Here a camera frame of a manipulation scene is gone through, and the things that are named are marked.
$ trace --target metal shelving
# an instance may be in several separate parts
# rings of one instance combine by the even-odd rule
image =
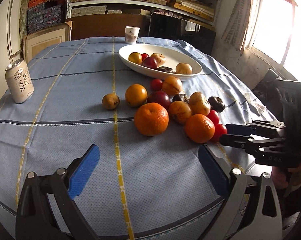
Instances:
[[[202,17],[199,17],[197,15],[194,15],[192,13],[188,13],[185,12],[183,10],[177,9],[177,8],[173,8],[173,7],[169,7],[169,6],[165,6],[165,5],[160,5],[160,4],[156,4],[156,3],[149,3],[149,2],[143,2],[143,1],[133,1],[133,0],[89,0],[89,1],[82,1],[82,2],[71,2],[71,0],[67,0],[67,8],[66,8],[66,18],[71,18],[72,15],[72,8],[73,7],[79,7],[79,6],[85,6],[85,5],[94,5],[94,4],[132,4],[132,5],[141,5],[141,6],[145,6],[145,7],[154,7],[154,8],[159,8],[159,9],[164,9],[167,11],[171,11],[171,12],[175,12],[175,13],[179,13],[182,15],[185,15],[187,17],[196,19],[198,21],[201,22],[205,22],[207,24],[210,25],[215,25],[216,19],[217,19],[217,13],[219,11],[220,8],[220,1],[221,0],[217,0],[217,5],[215,8],[215,17],[214,17],[214,22],[208,21]]]

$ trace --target tomato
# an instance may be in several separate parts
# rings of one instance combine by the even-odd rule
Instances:
[[[147,57],[149,57],[148,54],[142,53],[142,58],[143,58],[143,60],[146,59]]]
[[[219,115],[215,110],[211,110],[207,116],[214,125],[218,125],[219,124]]]
[[[219,142],[219,138],[222,136],[222,134],[226,134],[226,133],[227,133],[227,129],[226,129],[225,125],[223,125],[221,123],[215,125],[215,133],[214,133],[214,136],[212,137],[211,141]]]
[[[150,83],[150,88],[153,91],[160,91],[162,89],[162,86],[163,86],[163,81],[161,81],[160,79],[154,79]]]

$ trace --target curtain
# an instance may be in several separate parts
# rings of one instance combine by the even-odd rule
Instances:
[[[237,0],[221,38],[241,51],[244,50],[251,8],[252,0]]]

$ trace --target table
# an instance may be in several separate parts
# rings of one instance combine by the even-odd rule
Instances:
[[[207,97],[222,98],[226,107],[221,123],[275,119],[267,110],[259,115],[246,100],[249,95],[252,102],[261,104],[255,95],[190,44],[158,38],[139,38],[137,43],[170,47],[198,61],[203,73],[183,82],[184,90],[188,95],[201,91]],[[195,240],[220,208],[223,197],[217,195],[197,159],[199,145],[186,137],[182,126],[170,122],[163,134],[152,138],[134,127],[136,109],[125,103],[125,91],[139,83],[150,92],[151,78],[121,62],[118,50],[123,46],[124,38],[114,37],[50,46],[28,64],[35,87],[32,97],[18,105],[7,91],[1,99],[0,221],[13,236],[17,199],[27,173],[52,174],[81,157],[91,144],[99,146],[100,161],[75,201],[104,239]],[[102,98],[113,90],[122,102],[117,111],[106,111]],[[209,146],[230,167],[265,171],[243,151]],[[49,198],[61,230],[68,232],[54,198]],[[229,233],[240,219],[239,211]]]

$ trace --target orange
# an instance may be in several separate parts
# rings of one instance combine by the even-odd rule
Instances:
[[[189,104],[183,101],[175,101],[168,109],[169,118],[174,119],[179,124],[185,124],[187,119],[193,114]]]
[[[147,99],[147,91],[142,85],[134,84],[127,88],[125,100],[130,107],[139,107],[145,103]]]
[[[164,132],[168,126],[168,113],[158,103],[148,103],[135,113],[134,124],[137,130],[146,136],[154,136]]]
[[[185,124],[187,136],[196,143],[208,142],[215,133],[213,122],[203,114],[192,115]]]
[[[183,91],[183,84],[179,78],[169,76],[163,82],[162,90],[168,94],[168,96],[173,97]]]

